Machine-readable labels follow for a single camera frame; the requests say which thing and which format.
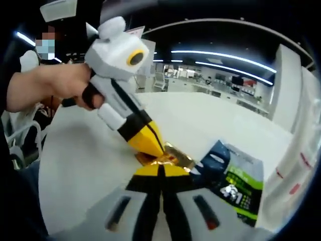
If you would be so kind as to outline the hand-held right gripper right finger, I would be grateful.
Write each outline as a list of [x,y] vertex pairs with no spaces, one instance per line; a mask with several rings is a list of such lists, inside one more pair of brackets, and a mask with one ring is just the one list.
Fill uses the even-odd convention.
[[164,212],[172,240],[271,240],[273,234],[250,227],[236,210],[207,188],[196,188],[178,166],[164,165]]

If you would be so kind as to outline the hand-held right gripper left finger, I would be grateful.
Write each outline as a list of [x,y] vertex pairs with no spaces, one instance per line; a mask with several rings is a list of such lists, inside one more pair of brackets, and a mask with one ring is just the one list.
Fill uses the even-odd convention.
[[55,168],[47,180],[47,230],[54,240],[152,239],[159,211],[158,164]]

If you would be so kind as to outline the person's left hand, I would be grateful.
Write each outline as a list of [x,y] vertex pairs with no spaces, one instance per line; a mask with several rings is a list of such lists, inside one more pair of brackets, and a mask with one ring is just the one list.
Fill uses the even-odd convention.
[[76,103],[87,110],[102,106],[104,97],[98,93],[91,97],[91,106],[85,103],[82,94],[89,86],[91,69],[87,64],[41,65],[36,68],[38,78],[34,97],[43,100],[50,96],[75,98]]

